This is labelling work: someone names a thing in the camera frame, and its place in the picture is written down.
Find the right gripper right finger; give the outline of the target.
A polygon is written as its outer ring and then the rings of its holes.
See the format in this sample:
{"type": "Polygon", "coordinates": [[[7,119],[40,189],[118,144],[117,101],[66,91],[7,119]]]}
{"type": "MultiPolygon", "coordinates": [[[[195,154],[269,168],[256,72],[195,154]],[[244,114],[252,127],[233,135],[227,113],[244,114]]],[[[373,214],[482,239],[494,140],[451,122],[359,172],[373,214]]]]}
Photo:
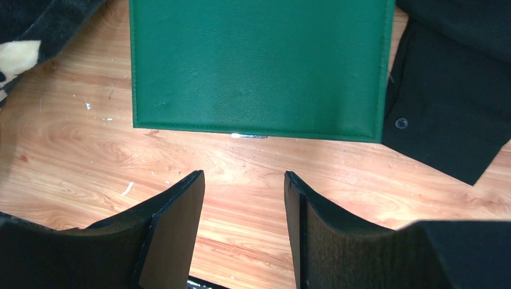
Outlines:
{"type": "Polygon", "coordinates": [[[395,231],[291,171],[284,203],[297,288],[510,287],[509,222],[421,220],[395,231]]]}

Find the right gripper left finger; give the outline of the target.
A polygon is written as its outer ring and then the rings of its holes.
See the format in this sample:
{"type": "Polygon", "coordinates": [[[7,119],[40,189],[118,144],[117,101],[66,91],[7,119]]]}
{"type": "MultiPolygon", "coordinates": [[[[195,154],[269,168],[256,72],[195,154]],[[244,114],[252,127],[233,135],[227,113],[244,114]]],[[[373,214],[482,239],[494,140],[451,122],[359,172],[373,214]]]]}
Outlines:
{"type": "Polygon", "coordinates": [[[196,170],[80,229],[1,214],[2,288],[185,288],[205,193],[196,170]]]}

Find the green jewelry box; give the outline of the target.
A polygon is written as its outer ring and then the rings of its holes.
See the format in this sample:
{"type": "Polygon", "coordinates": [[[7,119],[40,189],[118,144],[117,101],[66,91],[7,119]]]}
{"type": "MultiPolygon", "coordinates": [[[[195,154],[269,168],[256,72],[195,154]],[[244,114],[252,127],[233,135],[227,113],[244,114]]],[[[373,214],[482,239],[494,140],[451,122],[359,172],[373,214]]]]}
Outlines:
{"type": "Polygon", "coordinates": [[[131,1],[133,125],[378,143],[394,1],[131,1]]]}

